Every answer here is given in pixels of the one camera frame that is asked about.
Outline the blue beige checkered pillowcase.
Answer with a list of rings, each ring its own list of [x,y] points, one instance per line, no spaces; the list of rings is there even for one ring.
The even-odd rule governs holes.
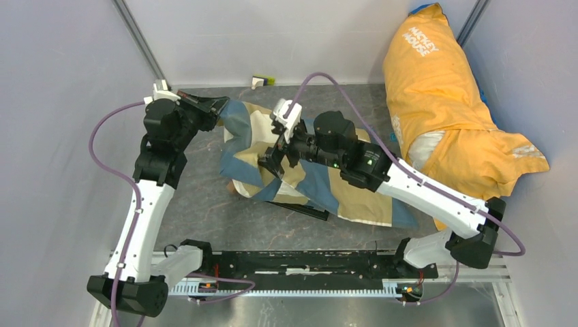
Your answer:
[[[270,115],[267,108],[239,100],[230,100],[220,114],[224,147],[219,173],[234,182],[239,195],[312,206],[356,223],[417,228],[416,218],[402,201],[349,185],[337,168],[305,160],[291,168],[284,159],[284,176],[276,178],[260,167],[258,158],[278,139]]]

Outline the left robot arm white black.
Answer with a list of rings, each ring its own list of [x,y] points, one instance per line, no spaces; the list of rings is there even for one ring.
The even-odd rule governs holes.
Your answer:
[[[169,291],[188,274],[207,277],[214,269],[209,243],[184,240],[160,263],[153,263],[154,243],[166,209],[187,164],[185,150],[200,131],[217,126],[229,97],[200,97],[183,91],[163,91],[141,102],[146,130],[134,172],[127,176],[103,164],[90,149],[94,162],[122,178],[132,198],[119,241],[100,275],[92,275],[87,291],[111,310],[140,317],[158,316]]]

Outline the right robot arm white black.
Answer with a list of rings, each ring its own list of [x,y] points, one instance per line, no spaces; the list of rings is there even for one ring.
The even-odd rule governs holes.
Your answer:
[[[446,260],[476,269],[489,266],[504,200],[471,198],[427,178],[380,145],[359,139],[354,123],[340,111],[319,114],[312,134],[299,116],[285,119],[273,113],[271,119],[277,139],[258,163],[276,177],[284,175],[283,159],[292,168],[302,160],[337,168],[348,184],[401,200],[447,226],[445,232],[400,242],[393,260],[400,277],[413,277],[421,268]]]

